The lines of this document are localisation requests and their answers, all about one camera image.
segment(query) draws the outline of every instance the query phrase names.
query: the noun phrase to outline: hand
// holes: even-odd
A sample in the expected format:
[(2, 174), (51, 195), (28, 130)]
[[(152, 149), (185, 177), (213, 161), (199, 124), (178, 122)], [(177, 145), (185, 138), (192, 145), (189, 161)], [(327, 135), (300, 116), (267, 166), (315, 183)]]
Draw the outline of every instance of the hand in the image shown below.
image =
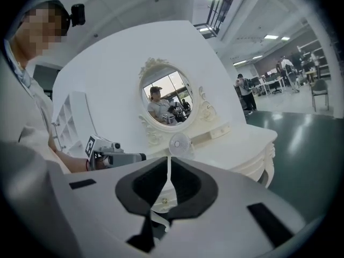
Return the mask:
[(99, 157), (96, 159), (96, 170), (106, 169), (106, 166), (104, 164), (104, 159), (108, 159), (108, 156), (106, 157)]

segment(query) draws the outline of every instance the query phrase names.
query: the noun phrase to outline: oval mirror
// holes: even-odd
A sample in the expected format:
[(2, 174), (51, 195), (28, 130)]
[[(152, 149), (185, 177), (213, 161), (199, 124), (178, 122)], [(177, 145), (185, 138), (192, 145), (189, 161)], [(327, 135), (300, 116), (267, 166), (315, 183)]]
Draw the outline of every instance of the oval mirror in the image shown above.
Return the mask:
[(157, 122), (176, 126), (190, 116), (194, 104), (190, 83), (176, 68), (165, 65), (149, 68), (140, 85), (144, 107)]

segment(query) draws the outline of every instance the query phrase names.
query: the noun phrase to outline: person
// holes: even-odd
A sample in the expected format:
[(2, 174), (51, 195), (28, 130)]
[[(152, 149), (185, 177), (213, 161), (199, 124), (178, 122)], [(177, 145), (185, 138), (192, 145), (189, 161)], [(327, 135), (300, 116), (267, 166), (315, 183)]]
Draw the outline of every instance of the person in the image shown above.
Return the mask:
[(173, 98), (170, 98), (168, 100), (171, 106), (173, 106), (173, 115), (176, 117), (177, 122), (182, 123), (185, 121), (185, 117), (183, 112), (186, 112), (184, 107), (180, 104), (180, 102), (176, 102), (173, 100)]
[(174, 107), (170, 103), (161, 99), (161, 87), (153, 86), (150, 88), (151, 102), (147, 105), (148, 113), (158, 122), (166, 125), (176, 125), (177, 121), (173, 115)]
[(276, 70), (279, 74), (282, 74), (282, 67), (281, 67), (281, 62), (278, 61), (276, 64)]
[(191, 106), (190, 106), (189, 102), (186, 102), (184, 98), (182, 99), (182, 104), (183, 104), (183, 107), (185, 110), (187, 110), (187, 111), (191, 110)]
[(316, 66), (316, 70), (317, 70), (317, 77), (318, 79), (320, 79), (320, 69), (319, 69), (319, 60), (318, 60), (318, 56), (316, 56), (313, 52), (311, 53), (311, 59), (314, 62), (314, 65)]
[[(308, 73), (311, 70), (310, 63), (306, 58), (303, 58), (301, 62), (301, 66), (303, 68), (304, 73)], [(306, 74), (307, 75), (307, 81), (308, 83), (314, 82), (313, 75), (311, 74)]]
[[(51, 132), (53, 103), (25, 68), (30, 60), (67, 35), (69, 24), (70, 16), (60, 1), (45, 1), (29, 9), (14, 35), (3, 42), (4, 55), (16, 76), (15, 82), (20, 83), (28, 98), (34, 101), (34, 110), (27, 116), (28, 122), (18, 141), (34, 149), (45, 160), (57, 162), (64, 173), (88, 171), (89, 161), (57, 150)], [(96, 169), (103, 168), (102, 161), (97, 160)]]
[(245, 80), (244, 80), (242, 74), (238, 75), (238, 79), (235, 82), (235, 86), (239, 86), (241, 96), (244, 99), (248, 110), (256, 111), (257, 106), (256, 106), (256, 102), (254, 100), (254, 96), (252, 94), (252, 90), (247, 89), (247, 87), (245, 87)]
[(291, 55), (291, 63), (294, 65), (294, 69), (295, 69), (295, 72), (296, 72), (296, 75), (299, 74), (299, 70), (302, 69), (301, 67), (301, 57), (302, 57), (302, 54), (300, 52), (292, 52)]
[(294, 65), (290, 62), (289, 59), (286, 59), (285, 56), (281, 56), (281, 65), (282, 68), (286, 70), (286, 76), (289, 80), (289, 83), (291, 85), (291, 88), (293, 92), (300, 92), (298, 89), (296, 89), (295, 82), (296, 82), (296, 74), (293, 71)]

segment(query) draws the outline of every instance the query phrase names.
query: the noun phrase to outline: cap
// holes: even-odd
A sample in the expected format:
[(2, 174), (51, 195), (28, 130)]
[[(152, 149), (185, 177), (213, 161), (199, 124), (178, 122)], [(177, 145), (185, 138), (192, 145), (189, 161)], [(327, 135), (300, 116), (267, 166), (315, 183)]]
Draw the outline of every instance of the cap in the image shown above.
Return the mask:
[(161, 89), (162, 89), (161, 87), (153, 86), (150, 88), (150, 94), (153, 94), (155, 92), (160, 92)]
[(54, 8), (54, 9), (59, 9), (61, 11), (61, 14), (62, 14), (61, 36), (66, 36), (69, 26), (70, 26), (70, 15), (59, 0), (48, 0), (48, 1), (38, 3), (34, 7), (30, 8), (27, 12), (29, 12), (30, 10), (45, 8), (45, 5), (47, 5), (49, 9)]

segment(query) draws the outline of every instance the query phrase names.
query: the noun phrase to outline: white vanity table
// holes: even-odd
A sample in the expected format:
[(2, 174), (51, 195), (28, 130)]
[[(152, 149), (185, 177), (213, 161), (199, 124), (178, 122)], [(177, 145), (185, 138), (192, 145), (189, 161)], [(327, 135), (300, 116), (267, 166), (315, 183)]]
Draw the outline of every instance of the white vanity table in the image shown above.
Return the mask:
[[(165, 67), (187, 78), (192, 92), (191, 114), (177, 126), (155, 121), (143, 100), (144, 79)], [(59, 112), (69, 95), (84, 92), (89, 110), (85, 119), (93, 128), (83, 137), (95, 132), (120, 142), (126, 153), (151, 158), (169, 156), (170, 138), (184, 133), (193, 142), (195, 161), (242, 173), (268, 187), (277, 133), (246, 124), (232, 84), (214, 51), (188, 21), (140, 25), (93, 44), (59, 72), (53, 88), (53, 120), (61, 119)], [(70, 114), (74, 115), (73, 106)], [(77, 134), (85, 131), (75, 129)], [(169, 183), (165, 189), (153, 207), (157, 212), (161, 212), (157, 207), (172, 201), (167, 197), (161, 206), (163, 196), (170, 196)]]

